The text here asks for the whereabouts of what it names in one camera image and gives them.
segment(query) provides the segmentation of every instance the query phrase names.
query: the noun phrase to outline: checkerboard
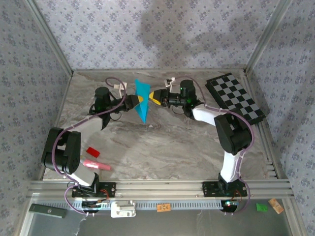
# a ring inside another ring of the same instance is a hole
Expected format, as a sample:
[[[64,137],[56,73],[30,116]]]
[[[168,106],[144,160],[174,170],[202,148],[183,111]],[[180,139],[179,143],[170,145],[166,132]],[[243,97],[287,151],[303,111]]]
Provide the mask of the checkerboard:
[[[231,73],[207,80],[206,87],[221,108],[231,110],[237,107],[250,124],[259,123],[266,117]]]

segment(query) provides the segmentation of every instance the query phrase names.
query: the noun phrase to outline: brown tag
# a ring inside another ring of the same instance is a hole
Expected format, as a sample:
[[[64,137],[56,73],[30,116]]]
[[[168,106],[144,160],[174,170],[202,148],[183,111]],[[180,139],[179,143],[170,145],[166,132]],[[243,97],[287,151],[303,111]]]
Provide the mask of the brown tag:
[[[284,208],[278,203],[278,201],[275,198],[270,199],[268,202],[276,211],[276,213],[280,214],[281,212],[284,211]]]
[[[157,211],[158,212],[170,211],[171,209],[172,209],[171,203],[157,204]]]

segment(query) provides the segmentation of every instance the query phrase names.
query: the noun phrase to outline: patterned wallpaper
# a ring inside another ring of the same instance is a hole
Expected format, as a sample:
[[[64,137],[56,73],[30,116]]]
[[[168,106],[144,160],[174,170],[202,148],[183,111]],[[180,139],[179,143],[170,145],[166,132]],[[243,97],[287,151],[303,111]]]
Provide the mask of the patterned wallpaper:
[[[292,184],[309,235],[315,236],[315,2],[294,0],[254,68],[252,83]]]
[[[12,235],[67,77],[22,0],[0,1],[0,235]]]
[[[36,0],[72,69],[244,68],[278,0]]]

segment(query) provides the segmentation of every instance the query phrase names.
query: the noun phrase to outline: marble surface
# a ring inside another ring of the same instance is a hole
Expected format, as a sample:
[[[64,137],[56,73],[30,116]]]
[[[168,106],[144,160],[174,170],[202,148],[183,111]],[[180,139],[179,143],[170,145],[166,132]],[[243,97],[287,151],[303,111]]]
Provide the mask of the marble surface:
[[[163,80],[189,74],[201,85],[208,105],[218,107],[205,88],[205,81],[229,71],[156,72],[156,71],[86,71],[75,72],[63,107],[60,126],[68,127],[84,118],[94,102],[97,87],[106,86],[108,76],[128,83],[128,94],[134,94],[134,79],[161,89]],[[179,82],[173,87],[179,91]],[[197,96],[202,100],[200,91]],[[267,169],[260,137],[256,132],[253,148],[246,154],[242,165],[243,178],[267,178]],[[223,149],[216,128],[209,124],[177,115],[171,109],[149,102],[144,124],[135,110],[123,112],[118,121],[82,142],[81,154],[89,159],[85,150],[93,147],[100,151],[99,162],[109,164],[113,171],[101,171],[101,179],[217,179],[223,165]],[[55,172],[46,170],[44,179],[59,179]]]

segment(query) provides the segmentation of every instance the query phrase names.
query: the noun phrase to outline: pink marker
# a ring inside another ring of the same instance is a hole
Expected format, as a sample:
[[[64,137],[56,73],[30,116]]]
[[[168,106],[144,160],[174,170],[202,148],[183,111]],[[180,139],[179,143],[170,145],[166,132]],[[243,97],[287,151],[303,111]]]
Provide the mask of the pink marker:
[[[86,167],[100,169],[100,170],[104,170],[104,171],[112,170],[112,167],[109,166],[109,165],[106,165],[104,163],[100,163],[100,162],[97,162],[97,161],[91,161],[89,159],[83,160],[83,165],[86,166]]]

